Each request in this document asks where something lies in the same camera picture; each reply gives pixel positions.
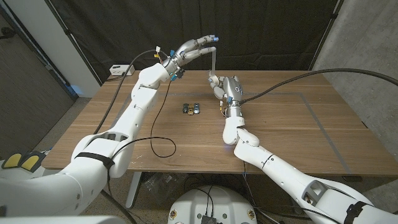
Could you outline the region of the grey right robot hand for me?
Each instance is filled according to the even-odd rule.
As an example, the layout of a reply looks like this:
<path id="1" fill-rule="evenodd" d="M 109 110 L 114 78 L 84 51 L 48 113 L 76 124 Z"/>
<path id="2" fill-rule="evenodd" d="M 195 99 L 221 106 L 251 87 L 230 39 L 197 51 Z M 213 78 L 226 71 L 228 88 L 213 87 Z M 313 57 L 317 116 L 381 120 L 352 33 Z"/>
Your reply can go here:
<path id="1" fill-rule="evenodd" d="M 243 96 L 242 86 L 236 76 L 208 78 L 213 93 L 219 100 L 226 99 L 228 106 L 241 106 Z"/>

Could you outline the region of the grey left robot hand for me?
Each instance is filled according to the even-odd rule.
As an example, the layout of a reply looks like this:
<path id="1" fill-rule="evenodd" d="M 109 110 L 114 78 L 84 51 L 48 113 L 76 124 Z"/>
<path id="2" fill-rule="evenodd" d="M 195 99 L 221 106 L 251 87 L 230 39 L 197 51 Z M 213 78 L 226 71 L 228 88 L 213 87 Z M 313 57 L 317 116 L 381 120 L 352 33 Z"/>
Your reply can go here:
<path id="1" fill-rule="evenodd" d="M 170 80 L 174 81 L 181 78 L 185 70 L 182 68 L 192 60 L 215 52 L 216 47 L 206 47 L 206 44 L 219 41 L 215 35 L 206 35 L 198 39 L 191 39 L 186 41 L 180 48 L 174 52 L 162 65 L 170 75 Z"/>

